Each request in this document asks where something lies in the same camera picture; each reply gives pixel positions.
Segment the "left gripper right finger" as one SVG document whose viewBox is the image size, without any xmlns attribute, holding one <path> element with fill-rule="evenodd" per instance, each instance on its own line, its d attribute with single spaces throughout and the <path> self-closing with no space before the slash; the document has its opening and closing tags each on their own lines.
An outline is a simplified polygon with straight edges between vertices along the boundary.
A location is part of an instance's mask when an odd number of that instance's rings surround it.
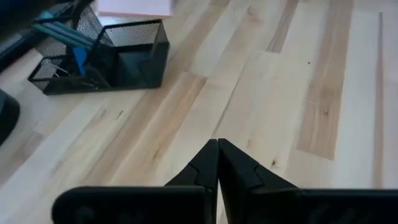
<svg viewBox="0 0 398 224">
<path fill-rule="evenodd" d="M 296 186 L 266 169 L 227 139 L 218 140 L 218 178 L 227 221 L 245 223 L 256 191 L 273 192 Z"/>
</svg>

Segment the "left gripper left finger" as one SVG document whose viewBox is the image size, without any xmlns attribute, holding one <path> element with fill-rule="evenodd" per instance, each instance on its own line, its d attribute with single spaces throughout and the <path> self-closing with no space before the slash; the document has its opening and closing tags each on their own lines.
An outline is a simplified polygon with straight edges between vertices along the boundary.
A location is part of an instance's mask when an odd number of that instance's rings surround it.
<svg viewBox="0 0 398 224">
<path fill-rule="evenodd" d="M 171 223 L 215 223 L 218 199 L 219 145 L 210 139 L 193 159 L 166 186 L 195 189 L 196 195 L 183 194 L 173 199 L 176 208 L 169 211 Z"/>
</svg>

